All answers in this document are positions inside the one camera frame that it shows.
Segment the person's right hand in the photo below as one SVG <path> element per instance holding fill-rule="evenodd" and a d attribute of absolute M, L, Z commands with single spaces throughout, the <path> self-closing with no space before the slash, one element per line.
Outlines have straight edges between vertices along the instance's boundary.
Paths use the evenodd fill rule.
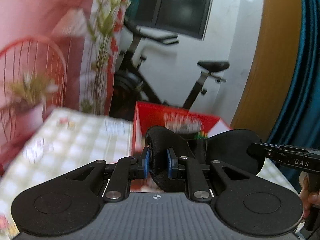
<path fill-rule="evenodd" d="M 302 172 L 299 176 L 301 191 L 300 200 L 303 203 L 304 227 L 308 231 L 317 230 L 319 225 L 319 179 L 315 174 Z"/>

